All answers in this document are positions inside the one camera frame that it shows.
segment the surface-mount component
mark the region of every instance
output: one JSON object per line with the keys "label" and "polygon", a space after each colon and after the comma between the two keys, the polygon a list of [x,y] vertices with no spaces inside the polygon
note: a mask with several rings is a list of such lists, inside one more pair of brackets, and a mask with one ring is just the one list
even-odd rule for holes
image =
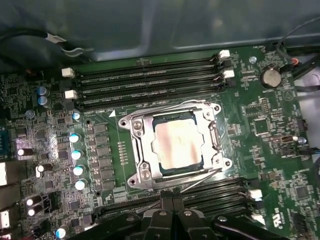
{"label": "surface-mount component", "polygon": [[274,67],[267,67],[260,74],[260,82],[262,86],[266,89],[274,89],[278,87],[281,83],[281,74]]}
{"label": "surface-mount component", "polygon": [[130,131],[136,174],[132,188],[161,189],[203,178],[232,166],[216,127],[221,106],[205,100],[135,111],[118,122]]}

